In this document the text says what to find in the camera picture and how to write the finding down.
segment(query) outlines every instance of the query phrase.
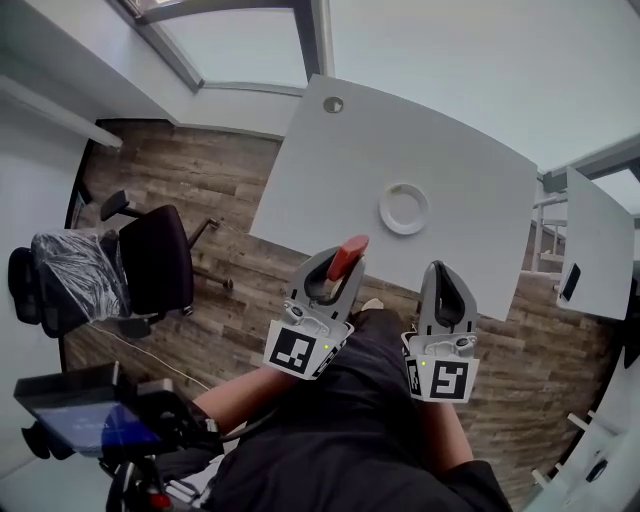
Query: monitor screen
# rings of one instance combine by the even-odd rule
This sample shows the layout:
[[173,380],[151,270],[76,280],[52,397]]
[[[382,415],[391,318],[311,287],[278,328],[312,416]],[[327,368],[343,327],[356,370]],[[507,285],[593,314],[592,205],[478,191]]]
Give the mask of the monitor screen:
[[33,413],[76,452],[100,456],[103,447],[159,442],[160,438],[119,402],[99,402]]

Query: mobile phone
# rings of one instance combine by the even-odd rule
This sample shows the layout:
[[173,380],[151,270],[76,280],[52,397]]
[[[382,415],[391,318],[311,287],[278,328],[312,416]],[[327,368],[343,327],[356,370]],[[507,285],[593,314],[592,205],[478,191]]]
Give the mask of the mobile phone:
[[580,270],[580,267],[576,263],[573,263],[571,265],[571,270],[569,270],[569,275],[564,283],[564,286],[560,291],[560,297],[562,297],[567,302],[570,301],[571,297],[573,296],[573,292],[576,289],[576,285],[578,284],[578,279],[580,279],[581,273],[582,271]]

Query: plastic wrap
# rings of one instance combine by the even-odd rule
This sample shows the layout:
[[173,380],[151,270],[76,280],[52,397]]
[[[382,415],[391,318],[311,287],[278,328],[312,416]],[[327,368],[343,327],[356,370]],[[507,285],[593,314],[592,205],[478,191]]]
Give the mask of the plastic wrap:
[[131,314],[115,231],[59,230],[38,233],[31,251],[43,288],[66,295],[88,321]]

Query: black shirt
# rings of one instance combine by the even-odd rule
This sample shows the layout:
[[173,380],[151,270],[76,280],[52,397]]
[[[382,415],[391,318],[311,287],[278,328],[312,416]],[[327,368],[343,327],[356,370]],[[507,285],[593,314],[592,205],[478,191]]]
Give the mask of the black shirt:
[[488,463],[439,478],[400,346],[357,332],[317,381],[222,461],[206,508],[218,511],[510,511]]

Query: office chair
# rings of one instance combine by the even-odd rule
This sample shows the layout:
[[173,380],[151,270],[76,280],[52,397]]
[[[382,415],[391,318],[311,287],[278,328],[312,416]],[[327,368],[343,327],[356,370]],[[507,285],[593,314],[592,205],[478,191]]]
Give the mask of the office chair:
[[9,290],[21,321],[40,323],[47,336],[57,338],[109,317],[125,336],[142,338],[170,311],[193,313],[194,274],[233,288],[231,279],[194,269],[191,262],[191,248],[217,221],[203,220],[187,239],[174,206],[145,214],[129,204],[120,190],[100,209],[102,221],[116,214],[135,218],[118,233],[39,233],[31,249],[12,253]]

